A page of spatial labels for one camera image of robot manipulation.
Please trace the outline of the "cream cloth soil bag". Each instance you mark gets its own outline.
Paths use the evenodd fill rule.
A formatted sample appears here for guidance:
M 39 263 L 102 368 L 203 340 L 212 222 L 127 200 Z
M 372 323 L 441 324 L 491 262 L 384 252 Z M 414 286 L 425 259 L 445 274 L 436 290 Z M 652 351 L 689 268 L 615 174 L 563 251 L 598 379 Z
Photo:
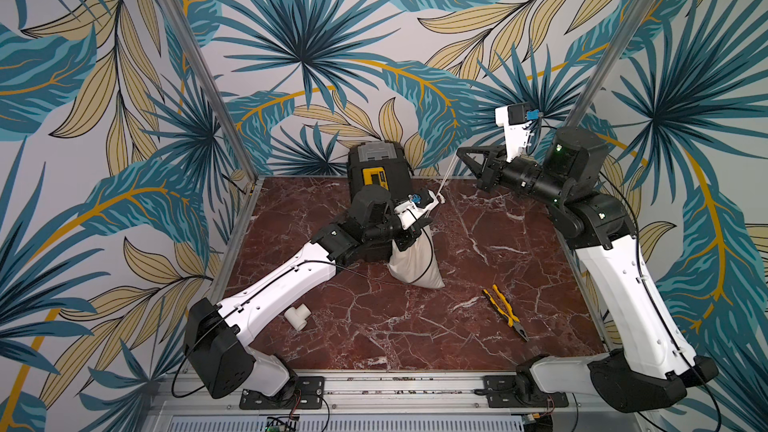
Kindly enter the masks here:
M 414 193 L 422 188 L 428 188 L 440 194 L 442 191 L 441 188 L 434 190 L 429 186 L 423 186 L 415 190 Z M 407 200 L 410 195 L 397 205 Z M 431 224 L 426 227 L 415 244 L 406 251 L 399 251 L 395 243 L 392 242 L 392 253 L 388 262 L 388 270 L 394 278 L 406 285 L 437 290 L 444 288 L 445 283 L 439 270 Z

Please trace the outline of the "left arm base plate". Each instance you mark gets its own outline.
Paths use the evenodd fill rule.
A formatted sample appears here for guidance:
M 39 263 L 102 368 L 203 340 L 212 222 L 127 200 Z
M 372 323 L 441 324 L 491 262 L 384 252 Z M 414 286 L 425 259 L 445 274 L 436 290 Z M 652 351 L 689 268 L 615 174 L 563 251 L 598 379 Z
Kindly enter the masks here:
M 323 407 L 326 378 L 324 376 L 298 376 L 275 395 L 266 396 L 254 390 L 244 389 L 240 410 L 320 410 Z

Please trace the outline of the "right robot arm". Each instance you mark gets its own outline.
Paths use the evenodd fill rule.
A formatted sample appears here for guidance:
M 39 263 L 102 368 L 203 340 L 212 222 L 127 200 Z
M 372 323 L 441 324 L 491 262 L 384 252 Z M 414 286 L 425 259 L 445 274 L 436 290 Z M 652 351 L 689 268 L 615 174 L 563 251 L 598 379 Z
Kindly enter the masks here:
M 546 205 L 569 249 L 590 272 L 622 344 L 590 357 L 539 356 L 516 370 L 523 394 L 589 394 L 613 409 L 644 412 L 680 402 L 691 387 L 719 373 L 674 322 L 641 256 L 630 209 L 597 190 L 607 143 L 579 127 L 556 131 L 543 163 L 521 155 L 523 144 L 462 147 L 458 158 L 491 191 L 504 187 Z

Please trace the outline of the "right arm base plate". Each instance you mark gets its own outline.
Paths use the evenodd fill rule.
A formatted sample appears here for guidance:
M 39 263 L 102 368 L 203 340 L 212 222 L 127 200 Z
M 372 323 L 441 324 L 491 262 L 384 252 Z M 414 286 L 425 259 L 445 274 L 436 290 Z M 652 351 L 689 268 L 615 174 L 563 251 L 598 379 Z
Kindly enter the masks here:
M 492 409 L 527 408 L 551 411 L 569 406 L 564 393 L 545 393 L 526 376 L 486 375 L 482 377 L 481 395 Z

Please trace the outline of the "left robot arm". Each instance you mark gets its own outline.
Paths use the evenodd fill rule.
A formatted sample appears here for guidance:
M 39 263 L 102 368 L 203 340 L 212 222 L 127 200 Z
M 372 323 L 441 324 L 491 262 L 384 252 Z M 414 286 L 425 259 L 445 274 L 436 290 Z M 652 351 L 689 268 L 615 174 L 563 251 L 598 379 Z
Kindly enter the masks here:
M 430 212 L 444 203 L 423 188 L 395 202 L 389 190 L 365 185 L 350 206 L 319 229 L 302 248 L 245 290 L 189 311 L 184 356 L 214 399 L 238 389 L 272 400 L 290 398 L 296 373 L 279 357 L 252 348 L 261 331 L 313 288 L 348 270 L 374 246 L 408 250 L 431 223 Z

